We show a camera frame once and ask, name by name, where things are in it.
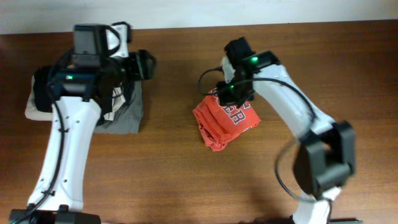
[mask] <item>green led light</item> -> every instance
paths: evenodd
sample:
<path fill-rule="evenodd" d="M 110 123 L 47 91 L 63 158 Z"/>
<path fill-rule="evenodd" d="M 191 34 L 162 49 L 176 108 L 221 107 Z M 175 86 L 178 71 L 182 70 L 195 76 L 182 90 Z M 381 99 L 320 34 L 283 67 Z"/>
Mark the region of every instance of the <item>green led light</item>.
<path fill-rule="evenodd" d="M 259 58 L 258 57 L 253 57 L 250 60 L 251 60 L 251 62 L 257 62 L 259 60 Z"/>

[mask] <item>white wall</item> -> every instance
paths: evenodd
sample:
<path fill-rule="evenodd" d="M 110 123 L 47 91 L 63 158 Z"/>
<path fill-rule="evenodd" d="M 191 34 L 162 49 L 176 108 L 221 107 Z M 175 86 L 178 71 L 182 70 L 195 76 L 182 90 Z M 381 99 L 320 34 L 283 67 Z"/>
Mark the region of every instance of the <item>white wall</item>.
<path fill-rule="evenodd" d="M 398 0 L 0 0 L 0 34 L 398 19 Z"/>

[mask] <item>wooden table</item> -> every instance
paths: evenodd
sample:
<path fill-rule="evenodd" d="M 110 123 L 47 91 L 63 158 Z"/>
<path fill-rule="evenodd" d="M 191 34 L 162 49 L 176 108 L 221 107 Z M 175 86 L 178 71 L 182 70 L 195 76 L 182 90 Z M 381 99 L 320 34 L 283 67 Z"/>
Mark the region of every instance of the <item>wooden table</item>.
<path fill-rule="evenodd" d="M 335 202 L 333 217 L 366 223 L 398 218 L 398 21 L 135 30 L 131 50 L 159 63 L 143 83 L 140 134 L 95 134 L 87 160 L 84 212 L 124 223 L 237 223 L 287 217 L 297 202 L 278 185 L 274 159 L 290 132 L 261 98 L 261 124 L 222 152 L 204 146 L 192 109 L 201 72 L 220 64 L 223 47 L 246 36 L 273 50 L 296 84 L 324 112 L 347 119 L 357 135 L 358 173 Z M 42 167 L 49 122 L 24 110 L 30 78 L 72 46 L 72 34 L 0 36 L 0 219 L 24 208 Z M 210 75 L 212 88 L 221 75 Z M 286 183 L 299 192 L 291 152 Z"/>

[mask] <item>folded red shirt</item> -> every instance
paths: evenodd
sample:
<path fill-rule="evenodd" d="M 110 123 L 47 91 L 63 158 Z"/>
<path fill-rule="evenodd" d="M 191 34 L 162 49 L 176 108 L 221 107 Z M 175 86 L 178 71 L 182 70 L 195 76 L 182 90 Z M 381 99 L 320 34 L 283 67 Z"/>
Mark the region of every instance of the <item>folded red shirt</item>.
<path fill-rule="evenodd" d="M 213 151 L 223 150 L 230 141 L 261 122 L 249 102 L 240 108 L 220 106 L 217 96 L 206 96 L 193 114 L 205 145 Z"/>

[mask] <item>folded gray shirt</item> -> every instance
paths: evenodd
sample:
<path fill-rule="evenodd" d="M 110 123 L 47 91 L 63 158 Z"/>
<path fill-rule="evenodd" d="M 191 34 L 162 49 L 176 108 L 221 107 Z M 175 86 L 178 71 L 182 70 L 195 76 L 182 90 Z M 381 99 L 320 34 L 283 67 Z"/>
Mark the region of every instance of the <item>folded gray shirt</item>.
<path fill-rule="evenodd" d="M 104 124 L 95 127 L 94 133 L 137 134 L 143 115 L 141 81 L 136 81 L 130 102 L 115 112 L 113 121 L 105 121 Z"/>

